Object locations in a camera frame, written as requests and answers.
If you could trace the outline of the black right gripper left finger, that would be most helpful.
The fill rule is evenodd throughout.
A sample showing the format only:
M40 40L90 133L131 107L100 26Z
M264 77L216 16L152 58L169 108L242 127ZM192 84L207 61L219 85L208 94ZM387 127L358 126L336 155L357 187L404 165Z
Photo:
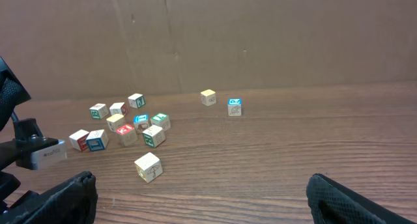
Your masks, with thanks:
M27 191L1 205L1 224L92 224L96 217L96 177L84 171L42 194Z

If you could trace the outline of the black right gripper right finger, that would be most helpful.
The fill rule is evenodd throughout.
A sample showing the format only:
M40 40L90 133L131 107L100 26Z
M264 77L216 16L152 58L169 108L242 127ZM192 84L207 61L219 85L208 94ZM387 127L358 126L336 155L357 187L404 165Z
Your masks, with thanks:
M319 173L309 179L306 196L315 224L414 224Z

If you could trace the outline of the cream umbrella wooden block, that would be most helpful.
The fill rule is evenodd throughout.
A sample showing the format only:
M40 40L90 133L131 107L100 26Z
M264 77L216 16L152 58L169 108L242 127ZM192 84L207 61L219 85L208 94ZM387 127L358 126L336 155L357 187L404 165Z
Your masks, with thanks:
M153 153L149 152L134 162L139 176L146 181L152 182L163 173L161 161Z

